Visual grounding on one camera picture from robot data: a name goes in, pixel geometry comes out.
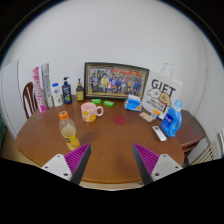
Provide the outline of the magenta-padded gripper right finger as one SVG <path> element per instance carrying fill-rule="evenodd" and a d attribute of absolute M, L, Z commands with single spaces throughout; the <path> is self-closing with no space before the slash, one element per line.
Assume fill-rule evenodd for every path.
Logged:
<path fill-rule="evenodd" d="M 136 143 L 132 145 L 132 154 L 144 185 L 148 185 L 182 169 L 168 154 L 158 155 Z"/>

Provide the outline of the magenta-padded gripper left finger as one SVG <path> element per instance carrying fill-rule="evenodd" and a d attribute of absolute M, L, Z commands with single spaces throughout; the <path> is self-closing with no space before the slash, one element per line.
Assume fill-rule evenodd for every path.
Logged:
<path fill-rule="evenodd" d="M 42 169 L 79 185 L 91 155 L 91 144 L 87 143 L 66 155 L 56 154 Z"/>

